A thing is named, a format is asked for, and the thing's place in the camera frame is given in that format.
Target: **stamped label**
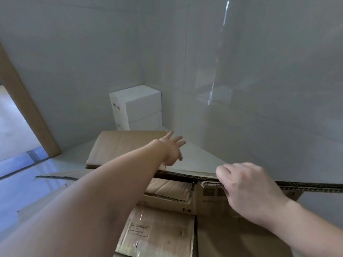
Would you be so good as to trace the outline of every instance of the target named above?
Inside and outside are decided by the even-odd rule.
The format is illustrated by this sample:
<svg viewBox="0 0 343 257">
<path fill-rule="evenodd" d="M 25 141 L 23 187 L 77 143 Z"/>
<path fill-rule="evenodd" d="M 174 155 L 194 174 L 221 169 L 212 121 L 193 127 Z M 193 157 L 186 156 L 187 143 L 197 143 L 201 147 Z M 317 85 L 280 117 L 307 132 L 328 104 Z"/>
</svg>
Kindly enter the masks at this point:
<svg viewBox="0 0 343 257">
<path fill-rule="evenodd" d="M 134 235 L 139 235 L 143 237 L 148 237 L 149 235 L 149 226 L 145 225 L 137 225 L 137 224 L 130 224 L 128 234 L 134 234 Z"/>
</svg>

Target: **right arm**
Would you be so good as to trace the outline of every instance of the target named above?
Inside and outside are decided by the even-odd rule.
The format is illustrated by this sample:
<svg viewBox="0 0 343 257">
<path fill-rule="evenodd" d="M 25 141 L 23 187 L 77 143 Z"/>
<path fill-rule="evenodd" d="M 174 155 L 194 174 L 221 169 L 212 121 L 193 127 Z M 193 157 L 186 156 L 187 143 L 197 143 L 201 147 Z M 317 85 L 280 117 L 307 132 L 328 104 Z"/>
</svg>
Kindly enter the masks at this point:
<svg viewBox="0 0 343 257">
<path fill-rule="evenodd" d="M 224 164 L 216 170 L 230 206 L 307 257 L 343 256 L 343 230 L 287 198 L 259 166 Z"/>
</svg>

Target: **white box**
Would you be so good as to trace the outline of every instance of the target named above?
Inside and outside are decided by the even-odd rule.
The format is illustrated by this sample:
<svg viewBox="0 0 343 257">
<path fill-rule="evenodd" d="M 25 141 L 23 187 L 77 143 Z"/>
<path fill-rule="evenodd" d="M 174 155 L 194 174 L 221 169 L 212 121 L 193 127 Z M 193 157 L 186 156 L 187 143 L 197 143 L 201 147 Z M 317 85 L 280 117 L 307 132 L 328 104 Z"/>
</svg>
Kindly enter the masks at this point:
<svg viewBox="0 0 343 257">
<path fill-rule="evenodd" d="M 118 130 L 153 130 L 162 125 L 161 91 L 140 85 L 112 92 L 109 98 Z"/>
</svg>

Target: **tiled wall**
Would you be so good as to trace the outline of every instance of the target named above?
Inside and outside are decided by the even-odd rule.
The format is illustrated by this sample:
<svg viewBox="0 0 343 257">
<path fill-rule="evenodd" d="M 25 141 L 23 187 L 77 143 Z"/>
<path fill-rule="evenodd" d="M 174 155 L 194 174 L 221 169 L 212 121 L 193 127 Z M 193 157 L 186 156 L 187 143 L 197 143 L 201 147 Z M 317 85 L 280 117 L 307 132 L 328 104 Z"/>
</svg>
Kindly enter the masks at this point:
<svg viewBox="0 0 343 257">
<path fill-rule="evenodd" d="M 162 91 L 164 126 L 277 180 L 343 183 L 343 0 L 226 6 L 154 0 L 140 15 L 142 79 Z M 342 194 L 300 202 L 343 227 Z"/>
<path fill-rule="evenodd" d="M 0 0 L 0 41 L 62 149 L 115 129 L 139 85 L 136 0 Z"/>
</svg>

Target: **bare skin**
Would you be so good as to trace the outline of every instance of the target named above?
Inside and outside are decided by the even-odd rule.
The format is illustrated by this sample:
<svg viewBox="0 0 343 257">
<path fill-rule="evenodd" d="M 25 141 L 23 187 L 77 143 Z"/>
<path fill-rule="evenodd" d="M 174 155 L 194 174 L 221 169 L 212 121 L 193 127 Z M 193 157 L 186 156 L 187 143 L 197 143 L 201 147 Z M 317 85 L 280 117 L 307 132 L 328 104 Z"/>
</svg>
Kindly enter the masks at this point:
<svg viewBox="0 0 343 257">
<path fill-rule="evenodd" d="M 0 245 L 1 256 L 112 257 L 124 224 L 159 166 L 182 160 L 181 136 L 164 138 L 92 171 Z"/>
<path fill-rule="evenodd" d="M 307 257 L 343 256 L 343 230 L 288 199 L 259 166 L 224 164 L 216 174 L 230 206 Z"/>
</svg>

